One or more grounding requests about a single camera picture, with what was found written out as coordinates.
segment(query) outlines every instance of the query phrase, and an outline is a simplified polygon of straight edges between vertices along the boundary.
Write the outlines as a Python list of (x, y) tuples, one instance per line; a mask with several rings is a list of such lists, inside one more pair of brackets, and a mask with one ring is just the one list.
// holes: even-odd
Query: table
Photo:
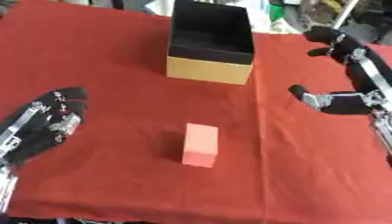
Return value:
[[(20, 171), (10, 215), (160, 223), (262, 217), (249, 85), (165, 77), (170, 19), (44, 0), (0, 23), (0, 116), (54, 88), (91, 95), (86, 125)], [(186, 123), (220, 128), (212, 170), (180, 163)]]
[[(300, 36), (257, 36), (264, 217), (289, 223), (391, 223), (392, 171), (365, 116), (315, 112), (287, 94), (353, 90), (344, 67)], [(387, 61), (390, 48), (374, 46)]]
[[(9, 215), (160, 223), (390, 223), (391, 170), (366, 117), (323, 115), (291, 84), (348, 90), (300, 36), (255, 35), (246, 86), (165, 77), (170, 21), (24, 0), (0, 21), (0, 116), (82, 85), (87, 122), (20, 170)], [(387, 47), (377, 50), (392, 61)], [(186, 123), (220, 128), (213, 169), (179, 163)]]

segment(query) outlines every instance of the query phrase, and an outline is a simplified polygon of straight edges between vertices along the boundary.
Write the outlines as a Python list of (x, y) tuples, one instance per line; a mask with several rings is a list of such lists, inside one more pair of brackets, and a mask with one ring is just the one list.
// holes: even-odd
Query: wire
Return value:
[(81, 220), (81, 219), (75, 219), (75, 220), (81, 222), (82, 224), (113, 224), (113, 222), (111, 221), (100, 222), (100, 221)]

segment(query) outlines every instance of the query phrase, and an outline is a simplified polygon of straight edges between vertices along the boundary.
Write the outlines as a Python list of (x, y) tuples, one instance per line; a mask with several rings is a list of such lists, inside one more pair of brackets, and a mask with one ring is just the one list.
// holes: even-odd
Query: pink cube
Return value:
[(184, 144), (184, 165), (213, 167), (218, 154), (218, 128), (188, 123)]

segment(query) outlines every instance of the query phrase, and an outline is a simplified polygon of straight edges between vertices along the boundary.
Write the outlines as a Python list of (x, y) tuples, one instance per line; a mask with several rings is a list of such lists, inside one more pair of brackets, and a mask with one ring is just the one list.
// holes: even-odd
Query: robotic hand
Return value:
[(294, 85), (289, 91), (317, 111), (335, 115), (369, 115), (372, 127), (385, 145), (392, 166), (392, 70), (372, 49), (343, 32), (313, 27), (305, 33), (312, 42), (330, 45), (308, 52), (310, 56), (331, 56), (346, 66), (355, 91), (311, 94)]
[(57, 89), (21, 106), (0, 123), (0, 214), (18, 177), (14, 167), (63, 144), (84, 122), (88, 95), (82, 87)]

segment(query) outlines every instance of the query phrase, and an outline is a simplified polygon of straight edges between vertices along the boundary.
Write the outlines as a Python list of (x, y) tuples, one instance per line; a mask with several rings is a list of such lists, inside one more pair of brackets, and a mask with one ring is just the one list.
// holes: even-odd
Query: cardboard box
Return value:
[(171, 22), (167, 76), (245, 84), (254, 47), (246, 9), (178, 0)]
[(188, 123), (182, 164), (211, 168), (218, 154), (218, 128)]

